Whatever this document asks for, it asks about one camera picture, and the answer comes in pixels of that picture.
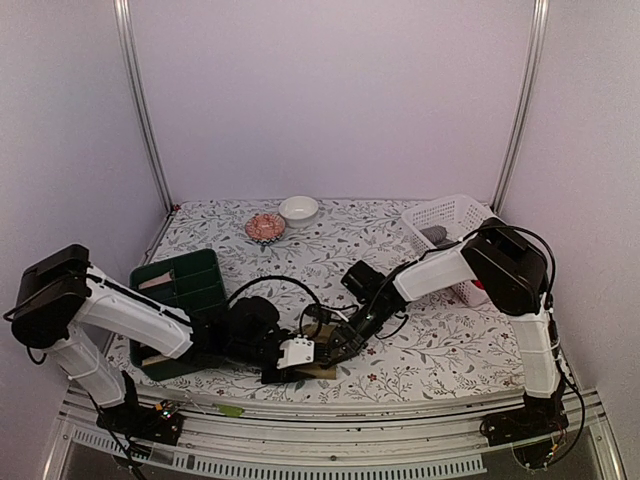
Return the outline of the khaki tan underwear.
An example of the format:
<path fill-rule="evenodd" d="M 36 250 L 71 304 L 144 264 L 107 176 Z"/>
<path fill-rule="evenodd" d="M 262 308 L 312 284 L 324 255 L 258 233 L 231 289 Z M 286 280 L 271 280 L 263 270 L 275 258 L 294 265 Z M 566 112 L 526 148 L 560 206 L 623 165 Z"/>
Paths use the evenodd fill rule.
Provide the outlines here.
<path fill-rule="evenodd" d="M 319 360 L 322 356 L 321 350 L 327 346 L 331 333 L 335 329 L 334 325 L 323 325 L 319 333 L 315 336 L 314 362 L 305 365 L 295 366 L 293 371 L 310 375 L 312 378 L 335 380 L 337 378 L 336 367 L 323 368 L 320 366 Z"/>

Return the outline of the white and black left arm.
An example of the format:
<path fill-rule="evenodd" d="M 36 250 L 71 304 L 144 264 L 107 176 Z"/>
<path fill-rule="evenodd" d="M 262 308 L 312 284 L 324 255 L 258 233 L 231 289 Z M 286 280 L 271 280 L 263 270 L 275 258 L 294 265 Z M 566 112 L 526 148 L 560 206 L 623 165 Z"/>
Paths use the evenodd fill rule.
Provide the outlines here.
<path fill-rule="evenodd" d="M 174 446 L 184 418 L 176 401 L 140 404 L 131 376 L 115 368 L 89 327 L 155 351 L 181 375 L 226 360 L 258 367 L 264 381 L 296 379 L 315 359 L 313 340 L 279 326 L 267 300 L 227 300 L 216 253 L 202 249 L 136 269 L 124 286 L 72 244 L 27 268 L 15 307 L 4 315 L 14 338 L 53 359 L 94 402 L 98 427 Z"/>

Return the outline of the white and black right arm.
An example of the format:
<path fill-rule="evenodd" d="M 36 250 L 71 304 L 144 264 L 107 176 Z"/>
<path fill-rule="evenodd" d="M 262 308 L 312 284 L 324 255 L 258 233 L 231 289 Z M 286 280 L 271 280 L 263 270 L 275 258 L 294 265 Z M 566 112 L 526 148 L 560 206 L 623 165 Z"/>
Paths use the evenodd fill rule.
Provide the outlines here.
<path fill-rule="evenodd" d="M 410 303 L 477 281 L 510 321 L 524 369 L 522 407 L 485 416 L 481 434 L 490 445 L 498 446 L 560 432 L 569 425 L 562 402 L 569 382 L 560 365 L 552 313 L 555 270 L 552 251 L 539 235 L 496 217 L 386 275 L 359 261 L 342 283 L 361 307 L 333 330 L 322 363 L 329 367 L 357 356 Z"/>

